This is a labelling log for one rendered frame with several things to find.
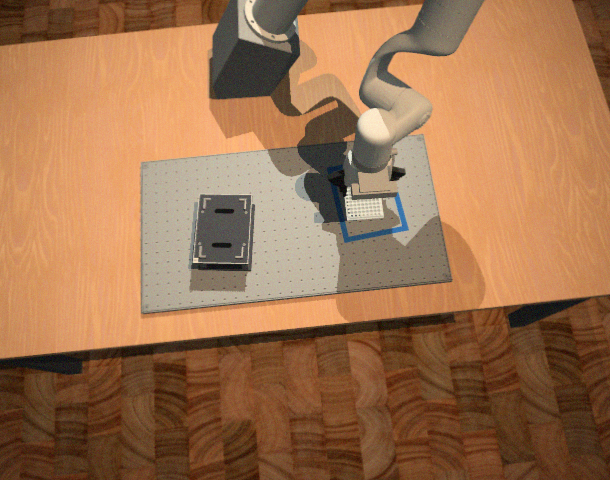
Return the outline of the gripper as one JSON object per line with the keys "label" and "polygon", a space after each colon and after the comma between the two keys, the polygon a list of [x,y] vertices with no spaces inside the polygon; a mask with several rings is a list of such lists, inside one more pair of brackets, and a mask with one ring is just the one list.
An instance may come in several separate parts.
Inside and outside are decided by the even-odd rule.
{"label": "gripper", "polygon": [[[328,181],[339,187],[340,192],[343,192],[343,197],[347,194],[347,187],[359,183],[357,167],[352,160],[352,152],[353,149],[346,155],[343,170],[328,175]],[[400,177],[406,175],[405,169],[392,166],[392,157],[387,164],[387,169],[389,181],[398,181]]]}

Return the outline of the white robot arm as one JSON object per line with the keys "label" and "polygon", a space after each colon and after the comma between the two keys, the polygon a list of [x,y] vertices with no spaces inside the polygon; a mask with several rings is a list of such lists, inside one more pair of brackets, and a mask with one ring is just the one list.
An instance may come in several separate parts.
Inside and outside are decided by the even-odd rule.
{"label": "white robot arm", "polygon": [[[262,39],[284,43],[294,35],[295,19],[307,1],[247,0],[244,17]],[[484,1],[425,0],[414,25],[388,39],[373,55],[359,88],[359,98],[370,110],[356,125],[352,160],[359,183],[351,184],[352,200],[397,196],[397,182],[389,181],[387,169],[398,153],[393,145],[423,127],[433,110],[425,96],[388,72],[394,54],[453,54]]]}

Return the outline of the blue tape outline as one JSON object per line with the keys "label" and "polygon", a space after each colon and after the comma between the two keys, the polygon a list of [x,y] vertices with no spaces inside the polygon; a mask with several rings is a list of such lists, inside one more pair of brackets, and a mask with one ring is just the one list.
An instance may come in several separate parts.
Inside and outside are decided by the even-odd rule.
{"label": "blue tape outline", "polygon": [[[338,165],[338,166],[333,166],[333,167],[328,167],[327,168],[328,174],[331,174],[331,173],[333,173],[333,171],[338,171],[338,170],[343,170],[343,165]],[[346,228],[346,223],[345,223],[343,211],[342,211],[342,207],[341,207],[341,203],[340,203],[340,198],[339,198],[337,186],[333,185],[333,183],[331,183],[331,182],[330,182],[330,184],[331,184],[331,188],[332,188],[332,192],[333,192],[333,196],[334,196],[334,201],[335,201],[335,205],[336,205],[336,209],[337,209],[337,213],[338,213],[338,217],[339,217],[339,222],[340,222],[340,226],[341,226],[341,230],[342,230],[342,234],[343,234],[343,238],[344,238],[344,243],[409,230],[408,229],[408,225],[407,225],[407,221],[406,221],[406,218],[405,218],[405,214],[404,214],[404,211],[403,211],[403,207],[402,207],[402,204],[401,204],[400,196],[399,196],[399,193],[397,193],[397,196],[394,197],[394,198],[395,198],[395,202],[396,202],[396,205],[397,205],[398,213],[399,213],[401,224],[402,224],[401,227],[385,229],[385,230],[380,230],[380,231],[375,231],[375,232],[370,232],[370,233],[365,233],[365,234],[360,234],[360,235],[355,235],[355,236],[350,236],[349,237],[348,236],[348,232],[347,232],[347,228]]]}

